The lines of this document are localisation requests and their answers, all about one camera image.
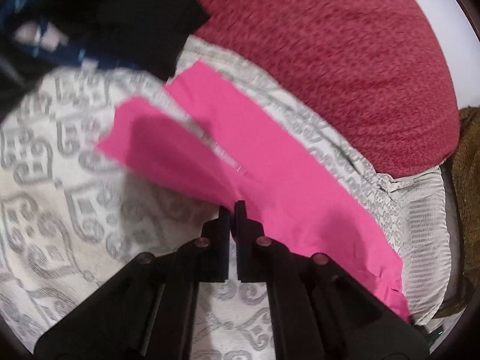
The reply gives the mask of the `pink pant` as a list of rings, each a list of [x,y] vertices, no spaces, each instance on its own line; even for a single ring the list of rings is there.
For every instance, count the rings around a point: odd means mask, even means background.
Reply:
[[[188,197],[226,208],[243,201],[267,236],[296,254],[328,254],[400,318],[409,317],[400,257],[371,214],[297,140],[204,63],[165,89],[227,158],[140,97],[116,109],[98,149]]]

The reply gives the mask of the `white grey patterned bedsheet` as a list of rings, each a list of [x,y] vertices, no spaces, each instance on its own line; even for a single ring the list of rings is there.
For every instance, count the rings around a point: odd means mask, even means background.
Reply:
[[[259,104],[371,213],[402,258],[414,321],[430,322],[452,273],[440,169],[400,179],[376,172],[255,64],[193,37],[180,65],[196,61]],[[215,211],[128,174],[95,150],[118,105],[133,95],[190,121],[149,74],[59,68],[36,79],[1,122],[1,316],[28,350],[137,254],[174,251]]]

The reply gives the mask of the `brown leopard fuzzy blanket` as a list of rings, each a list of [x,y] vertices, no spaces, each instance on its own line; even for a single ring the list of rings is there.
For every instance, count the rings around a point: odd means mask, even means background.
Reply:
[[[479,286],[479,108],[460,110],[460,139],[448,159],[460,221],[460,277],[457,293],[436,313],[439,318],[467,306]]]

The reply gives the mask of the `red patterned blanket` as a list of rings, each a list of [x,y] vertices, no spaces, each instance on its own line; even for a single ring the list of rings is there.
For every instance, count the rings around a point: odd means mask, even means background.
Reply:
[[[455,151],[452,78],[415,0],[199,2],[199,38],[264,69],[376,171],[411,176]]]

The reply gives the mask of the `blue white patterned cloth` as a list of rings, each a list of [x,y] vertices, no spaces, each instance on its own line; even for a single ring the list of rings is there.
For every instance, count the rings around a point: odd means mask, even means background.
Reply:
[[[19,25],[8,22],[18,19],[36,1],[1,0],[1,34],[12,40],[27,55],[54,65],[87,70],[140,68],[124,58],[72,40],[41,16],[27,19]]]

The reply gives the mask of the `black cloth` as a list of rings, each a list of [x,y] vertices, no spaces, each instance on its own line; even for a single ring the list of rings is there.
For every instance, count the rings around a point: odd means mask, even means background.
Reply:
[[[36,16],[86,47],[135,63],[160,80],[176,73],[187,38],[210,18],[198,0],[37,0],[18,19]],[[5,116],[57,67],[27,55],[1,34],[1,114]]]

